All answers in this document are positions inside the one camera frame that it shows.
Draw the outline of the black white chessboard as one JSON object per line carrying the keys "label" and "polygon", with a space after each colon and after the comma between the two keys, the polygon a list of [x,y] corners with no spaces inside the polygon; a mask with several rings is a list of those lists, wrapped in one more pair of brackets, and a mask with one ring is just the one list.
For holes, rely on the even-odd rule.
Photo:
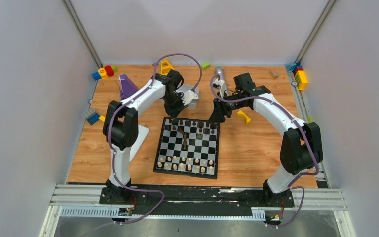
{"label": "black white chessboard", "polygon": [[220,124],[164,117],[153,171],[217,179]]}

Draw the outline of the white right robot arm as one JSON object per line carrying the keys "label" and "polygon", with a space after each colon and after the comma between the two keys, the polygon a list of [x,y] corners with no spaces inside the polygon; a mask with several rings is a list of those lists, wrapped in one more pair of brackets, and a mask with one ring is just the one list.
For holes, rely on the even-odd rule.
{"label": "white right robot arm", "polygon": [[300,176],[311,175],[310,169],[318,168],[323,160],[321,132],[319,126],[307,123],[289,112],[277,101],[265,86],[256,86],[249,73],[234,77],[235,92],[226,94],[225,82],[219,74],[210,81],[214,92],[214,109],[210,123],[223,123],[234,110],[248,107],[262,115],[282,137],[280,150],[281,165],[264,183],[263,202],[275,206]]}

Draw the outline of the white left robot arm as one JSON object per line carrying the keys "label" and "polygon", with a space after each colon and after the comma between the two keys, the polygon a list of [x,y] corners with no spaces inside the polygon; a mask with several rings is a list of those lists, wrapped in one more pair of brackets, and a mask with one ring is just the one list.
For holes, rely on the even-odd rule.
{"label": "white left robot arm", "polygon": [[182,75],[171,70],[167,75],[154,74],[148,83],[130,97],[111,101],[107,108],[103,134],[111,150],[111,171],[106,191],[120,204],[131,199],[129,172],[131,148],[139,136],[139,115],[156,100],[163,100],[166,113],[173,118],[199,99],[194,89],[179,92]]}

